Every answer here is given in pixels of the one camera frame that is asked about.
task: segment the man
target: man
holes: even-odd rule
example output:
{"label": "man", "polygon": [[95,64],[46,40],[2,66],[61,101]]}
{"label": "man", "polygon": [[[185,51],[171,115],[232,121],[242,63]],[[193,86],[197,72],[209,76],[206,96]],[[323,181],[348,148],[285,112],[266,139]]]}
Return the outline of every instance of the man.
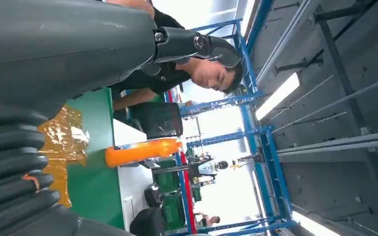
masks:
{"label": "man", "polygon": [[202,216],[202,219],[200,221],[196,222],[196,227],[198,229],[199,228],[205,228],[205,227],[212,227],[213,224],[218,224],[219,222],[221,222],[221,219],[220,219],[219,216],[209,217],[208,215],[201,213],[201,212],[195,214],[195,216],[197,216],[197,215]]}
{"label": "man", "polygon": [[[145,10],[154,18],[158,27],[184,29],[171,16],[158,11],[144,0],[106,0],[106,2]],[[163,96],[164,92],[187,80],[192,80],[203,88],[230,93],[238,87],[243,77],[241,62],[233,68],[225,68],[218,62],[191,58],[185,65],[164,62],[159,66],[161,71],[156,76],[148,76],[137,70],[127,79],[111,85],[114,110],[150,101],[156,94]],[[118,94],[124,89],[136,89],[136,91],[119,98]]]}

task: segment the man's arm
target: man's arm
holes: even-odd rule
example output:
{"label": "man's arm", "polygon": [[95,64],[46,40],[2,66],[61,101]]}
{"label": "man's arm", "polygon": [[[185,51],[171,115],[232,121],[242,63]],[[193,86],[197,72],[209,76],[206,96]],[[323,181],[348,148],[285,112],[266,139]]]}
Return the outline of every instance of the man's arm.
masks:
{"label": "man's arm", "polygon": [[137,105],[152,100],[156,94],[149,88],[142,88],[114,101],[114,110],[121,110],[125,107]]}
{"label": "man's arm", "polygon": [[121,5],[121,6],[129,6],[133,8],[137,8],[140,10],[144,10],[148,12],[151,17],[154,18],[154,8],[145,0],[106,0],[107,3]]}

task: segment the black shirt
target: black shirt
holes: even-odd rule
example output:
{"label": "black shirt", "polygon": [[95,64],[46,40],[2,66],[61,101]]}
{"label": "black shirt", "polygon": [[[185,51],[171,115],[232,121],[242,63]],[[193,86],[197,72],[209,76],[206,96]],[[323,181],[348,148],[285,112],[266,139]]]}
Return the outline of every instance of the black shirt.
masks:
{"label": "black shirt", "polygon": [[[156,8],[154,8],[154,11],[154,21],[158,27],[184,29],[171,16],[158,11]],[[109,86],[112,89],[113,97],[117,97],[117,93],[124,89],[143,88],[150,88],[153,92],[162,95],[169,89],[190,79],[190,75],[187,72],[176,70],[176,63],[174,62],[160,63],[159,66],[161,70],[156,76],[148,76],[142,71],[136,70],[125,80]]]}

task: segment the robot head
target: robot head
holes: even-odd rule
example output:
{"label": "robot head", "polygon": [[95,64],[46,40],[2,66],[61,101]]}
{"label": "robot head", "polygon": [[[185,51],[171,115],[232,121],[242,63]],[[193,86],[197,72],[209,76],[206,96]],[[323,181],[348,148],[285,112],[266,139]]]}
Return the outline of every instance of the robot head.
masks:
{"label": "robot head", "polygon": [[226,162],[226,161],[220,161],[220,162],[217,163],[217,167],[220,170],[227,169],[228,168],[228,162]]}

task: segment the ceiling light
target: ceiling light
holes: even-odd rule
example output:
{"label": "ceiling light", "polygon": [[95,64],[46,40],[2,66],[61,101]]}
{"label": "ceiling light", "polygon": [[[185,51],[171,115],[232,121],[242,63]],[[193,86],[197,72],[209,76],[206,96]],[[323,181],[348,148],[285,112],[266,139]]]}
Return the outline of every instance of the ceiling light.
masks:
{"label": "ceiling light", "polygon": [[295,91],[295,89],[298,87],[298,75],[293,73],[289,79],[287,79],[255,112],[255,117],[257,120],[261,120],[263,117],[265,117],[273,108],[287,98],[289,94]]}
{"label": "ceiling light", "polygon": [[250,17],[252,16],[254,6],[254,0],[247,0],[246,9],[244,10],[243,21],[241,22],[240,33],[241,36],[245,37],[247,32],[247,25],[249,24]]}
{"label": "ceiling light", "polygon": [[304,229],[308,230],[315,236],[340,236],[338,233],[328,229],[327,227],[293,211],[292,219],[300,224]]}

